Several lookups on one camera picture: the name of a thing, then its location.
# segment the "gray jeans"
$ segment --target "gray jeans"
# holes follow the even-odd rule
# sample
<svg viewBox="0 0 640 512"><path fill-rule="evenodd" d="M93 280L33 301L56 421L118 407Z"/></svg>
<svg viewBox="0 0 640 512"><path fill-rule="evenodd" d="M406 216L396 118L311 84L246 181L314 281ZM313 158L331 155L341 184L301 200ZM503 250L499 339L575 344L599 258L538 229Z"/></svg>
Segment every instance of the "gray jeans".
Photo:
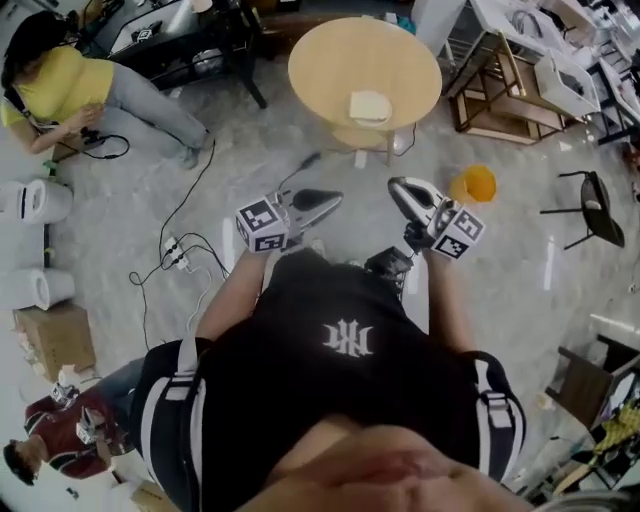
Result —
<svg viewBox="0 0 640 512"><path fill-rule="evenodd" d="M188 148L201 149L207 130L177 101L135 71L114 63L104 115L92 128L120 135L132 147L182 160Z"/></svg>

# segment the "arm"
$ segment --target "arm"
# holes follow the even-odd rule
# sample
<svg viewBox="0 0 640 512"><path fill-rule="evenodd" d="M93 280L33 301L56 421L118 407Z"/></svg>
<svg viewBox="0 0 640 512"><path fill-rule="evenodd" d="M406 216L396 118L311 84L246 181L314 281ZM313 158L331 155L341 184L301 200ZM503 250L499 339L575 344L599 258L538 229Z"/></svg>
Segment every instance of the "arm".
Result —
<svg viewBox="0 0 640 512"><path fill-rule="evenodd" d="M262 291L267 259L269 253L245 251L240 256L231 275L202 315L196 337L215 341L231 327L251 316Z"/></svg>
<svg viewBox="0 0 640 512"><path fill-rule="evenodd" d="M29 121L24 119L9 125L11 133L22 143L27 153L37 155L56 145L67 137L71 131L66 123L56 126L53 130L39 135Z"/></svg>
<svg viewBox="0 0 640 512"><path fill-rule="evenodd" d="M476 350L452 262L425 250L429 267L429 333L455 352Z"/></svg>
<svg viewBox="0 0 640 512"><path fill-rule="evenodd" d="M64 123L53 130L39 134L27 119L9 125L11 133L22 143L28 153L37 155L46 151L73 133L78 133L85 126L90 126L102 116L102 105L82 107Z"/></svg>

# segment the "power cord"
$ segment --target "power cord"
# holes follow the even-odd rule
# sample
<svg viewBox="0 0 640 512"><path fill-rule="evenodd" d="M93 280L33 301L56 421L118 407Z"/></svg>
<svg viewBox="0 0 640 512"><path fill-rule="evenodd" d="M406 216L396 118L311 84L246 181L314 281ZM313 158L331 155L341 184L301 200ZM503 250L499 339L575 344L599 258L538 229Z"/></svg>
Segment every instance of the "power cord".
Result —
<svg viewBox="0 0 640 512"><path fill-rule="evenodd" d="M147 348L147 352L150 350L150 348L149 348L149 339L148 339L148 336L147 336L147 325L146 325L147 313L148 313L149 307L148 307L148 303L147 303L147 295L146 295L146 292L145 292L145 289L144 289L144 285L155 272L157 272L158 270L167 271L167 270L171 269L172 267L176 266L178 264L178 262L182 258L184 258L189 252L191 252L191 251L193 251L195 249L201 249L201 250L211 254L214 257L216 263L220 267L220 272L222 274L222 278L223 279L226 279L229 276L229 271L222 264L222 261L218 257L218 254L216 253L215 249L211 246L211 244L206 239L206 237L202 236L200 233L195 233L195 232L185 233L180 238L177 238L177 243L173 247L167 249L164 253L162 251L162 240L163 240L163 237L164 237L164 230L167 227L167 224L180 211L180 209L185 205L185 203L187 202L187 200L191 196L191 193L193 192L193 190L196 188L198 183L200 183L200 180L202 179L202 176L207 171L207 169L209 169L209 167L211 166L211 162L213 161L213 156L215 154L215 149L216 149L216 142L214 140L213 141L213 148L211 149L211 155L209 157L209 161L207 162L207 165L202 169L202 171L200 171L200 173L198 174L197 178L195 179L195 181L193 182L193 184L191 185L191 187L187 191L187 194L185 195L184 199L180 202L180 204L176 207L176 209L171 213L171 215L169 215L167 220L164 221L164 223L162 224L162 227L160 228L160 235L158 237L158 260L159 260L158 265L155 268L153 268L145 276L144 279L142 279L140 274L138 272L136 272L136 271L132 271L132 272L129 273L129 281L131 282L131 284L133 284L134 286L139 286L140 289L142 290L142 300L144 302L144 311L143 311L143 314L142 314L142 331L144 333L144 344L145 344L145 347ZM183 253L180 256L178 256L177 258L173 259L172 256L171 256L173 251L175 249L177 249L177 247L180 244L180 242L182 242L182 240L184 240L188 236L194 236L194 237L199 238L200 240L202 240L202 242L204 242L205 245L193 244L193 245L187 247L186 249L184 249ZM165 265L166 259L168 257L172 258L171 263L169 263L168 265ZM191 269L189 269L187 267L187 273L193 274L197 270L200 270L201 268L204 268L204 267L197 267L197 268L195 268L193 270L191 270ZM211 286L212 286L213 279L212 279L212 276L211 276L211 272L209 272L208 269L205 269L205 270L207 270L207 274L209 275L209 285L208 285L206 291L198 299L198 305L196 307L196 310L192 313L192 315L189 317L189 320L187 321L187 332L190 331L191 322L193 321L194 317L198 314L198 311L200 311L200 306L202 305L202 300L207 295L207 293L209 293L209 291L211 289Z"/></svg>
<svg viewBox="0 0 640 512"><path fill-rule="evenodd" d="M204 299L207 293L209 293L209 290L211 290L211 285L213 283L213 279L211 278L211 272L209 272L208 268L197 267L197 268L194 268L193 270L187 269L187 273L195 274L198 270L205 270L207 272L207 275L209 276L209 285L207 286L207 289L202 292L202 295L200 295L200 298L198 299L198 305L196 306L195 311L191 313L189 320L187 320L187 332L191 332L191 322L194 319L194 317L198 314L198 311L200 311L200 306L202 305L202 299Z"/></svg>
<svg viewBox="0 0 640 512"><path fill-rule="evenodd" d="M409 144L405 150L402 153L396 153L395 151L393 152L393 156L395 156L396 158L401 158L404 155L407 154L407 152L416 145L416 129L418 128L418 123L413 123L413 129L412 129L412 140L411 140L411 144ZM350 155L352 153L355 153L357 151L366 151L368 153L387 153L386 149L352 149L349 151L339 151L339 150L330 150L330 151L334 151L335 153L340 153L342 155Z"/></svg>
<svg viewBox="0 0 640 512"><path fill-rule="evenodd" d="M278 185L278 189L277 189L278 192L282 190L282 187L287 181L289 181L290 178L293 178L300 171L304 171L305 169L308 169L309 167L311 167L316 162L316 160L320 159L321 156L322 155L320 154L320 152L316 151L315 153L311 153L307 158L305 158L302 162L300 162L300 165L298 166L298 168L280 182L280 185Z"/></svg>
<svg viewBox="0 0 640 512"><path fill-rule="evenodd" d="M123 137L122 135L104 135L104 136L93 136L95 138L92 138L92 136L89 136L89 142L99 142L100 145L104 144L107 140L109 139L118 139L123 141L127 147L126 149L122 152L122 153L116 153L113 155L105 155L105 156L96 156L96 155L92 155L91 153L83 150L83 149L77 149L77 148L73 148L67 144L65 144L64 142L58 142L58 144L60 144L61 146L64 146L65 148L71 149L72 151L75 151L76 154L80 153L83 155L86 155L90 158L93 158L94 160L115 160L116 158L120 158L124 155L126 155L129 150L131 149L131 144L129 143L129 140L126 137Z"/></svg>

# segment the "woman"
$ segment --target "woman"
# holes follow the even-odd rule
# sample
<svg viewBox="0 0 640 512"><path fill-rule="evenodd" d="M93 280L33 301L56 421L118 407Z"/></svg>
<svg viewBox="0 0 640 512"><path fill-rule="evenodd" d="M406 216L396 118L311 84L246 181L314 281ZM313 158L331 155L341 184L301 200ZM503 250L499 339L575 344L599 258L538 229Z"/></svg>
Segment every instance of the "woman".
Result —
<svg viewBox="0 0 640 512"><path fill-rule="evenodd" d="M41 153L89 127L195 167L208 133L202 123L135 71L83 57L65 42L67 30L55 13L39 12L20 24L5 53L2 87L28 112L5 93L2 122L25 149Z"/></svg>

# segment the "white logo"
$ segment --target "white logo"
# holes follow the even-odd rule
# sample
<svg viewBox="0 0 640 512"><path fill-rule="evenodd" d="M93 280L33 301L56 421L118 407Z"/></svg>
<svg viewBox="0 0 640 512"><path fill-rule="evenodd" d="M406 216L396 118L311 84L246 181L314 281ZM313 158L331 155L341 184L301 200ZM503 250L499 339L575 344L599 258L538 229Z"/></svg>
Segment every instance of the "white logo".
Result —
<svg viewBox="0 0 640 512"><path fill-rule="evenodd" d="M331 347L338 354L348 354L351 357L368 356L367 334L373 327L365 327L358 331L358 322L355 320L347 324L344 320L338 322L338 328L326 325L331 337L329 341L323 343L326 347Z"/></svg>

